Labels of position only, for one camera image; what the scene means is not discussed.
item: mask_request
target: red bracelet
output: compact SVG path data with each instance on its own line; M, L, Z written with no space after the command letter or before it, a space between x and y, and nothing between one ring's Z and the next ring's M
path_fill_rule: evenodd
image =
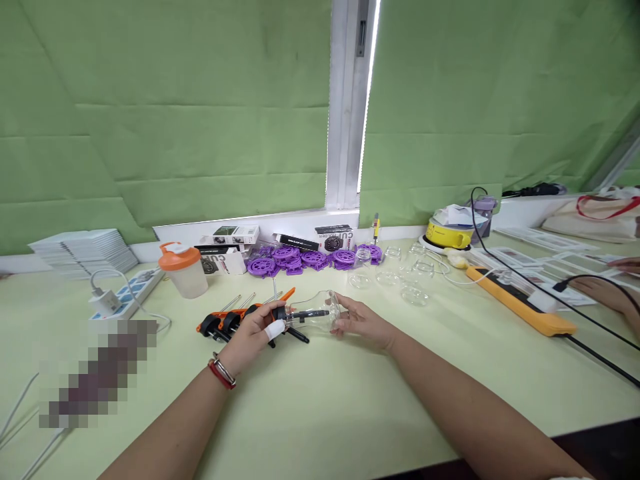
M235 383L230 383L229 380L224 378L224 376L222 375L222 373L220 373L218 368L216 368L215 361L213 359L209 360L209 370L211 370L213 374L216 377L218 377L218 380L222 382L222 384L225 386L227 390L233 390L235 388Z

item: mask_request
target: light green table surface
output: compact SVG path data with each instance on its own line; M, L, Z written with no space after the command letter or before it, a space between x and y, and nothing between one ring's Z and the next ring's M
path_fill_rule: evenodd
M412 240L385 242L408 247ZM492 245L534 257L549 252L492 234ZM632 245L598 244L602 253L640 255ZM277 276L279 290L296 287L292 301L334 289L368 303L384 318L484 383L550 436L640 416L640 391L594 362L568 341L549 339L476 285L458 287L439 275L426 308L402 301L398 291L375 286L356 291L346 272L307 270ZM464 281L461 271L452 278ZM36 479L95 478L152 422L203 368L222 344L196 334L196 325L238 293L272 295L271 280L248 274L210 278L206 294L178 296L160 282L148 310L173 319L170 330L135 376L117 413L70 432ZM118 279L102 286L118 288ZM56 387L55 373L77 371L95 344L88 333L87 281L64 281L54 272L14 275L0 281L0 364L4 421L26 380L41 374L14 418L9 435L37 408L41 387ZM610 328L633 338L618 314L584 307ZM577 338L640 378L640 353L572 313ZM145 318L138 312L135 318ZM277 339L239 378L200 466L200 478L370 479L456 458L442 434L402 380L390 358L358 338L338 341L307 329L306 345ZM37 418L0 451L0 479L20 478L52 434Z

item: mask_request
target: white plastic container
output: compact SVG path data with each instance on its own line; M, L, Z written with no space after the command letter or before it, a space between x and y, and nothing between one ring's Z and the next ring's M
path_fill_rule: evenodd
M158 266L167 273L183 298L198 298L209 288L202 264L200 251L180 242L160 245L162 257Z

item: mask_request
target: yellow electric device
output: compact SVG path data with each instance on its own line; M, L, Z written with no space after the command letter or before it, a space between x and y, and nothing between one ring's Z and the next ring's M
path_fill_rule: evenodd
M472 280L478 280L486 273L487 269L482 267L469 267L467 269L467 276ZM564 318L554 313L544 313L538 310L527 301L528 296L524 292L513 285L503 285L498 282L497 276L492 273L480 280L478 285L504 303L512 312L543 335L548 337L566 333L572 335L577 330L574 324Z
M473 227L454 227L452 225L442 225L434 218L429 219L426 238L440 247L453 247L463 249L471 243Z

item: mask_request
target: red bag strap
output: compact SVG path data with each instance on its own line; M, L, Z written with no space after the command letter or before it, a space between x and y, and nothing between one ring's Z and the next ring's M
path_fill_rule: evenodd
M592 220L608 220L610 218L614 218L617 217L618 215L622 215L624 212L628 212L629 210L633 210L634 208L636 208L638 205L640 205L640 197L633 197L631 199L631 202L624 208L618 210L615 213L612 213L610 216L608 217L604 217L604 218L596 218L596 217L590 217L588 215L586 215L581 209L580 209L580 204L583 203L586 200L589 200L590 196L589 195L583 195L582 197L578 198L578 202L575 204L575 208L578 210L578 213L580 215L582 215L583 217L592 219Z

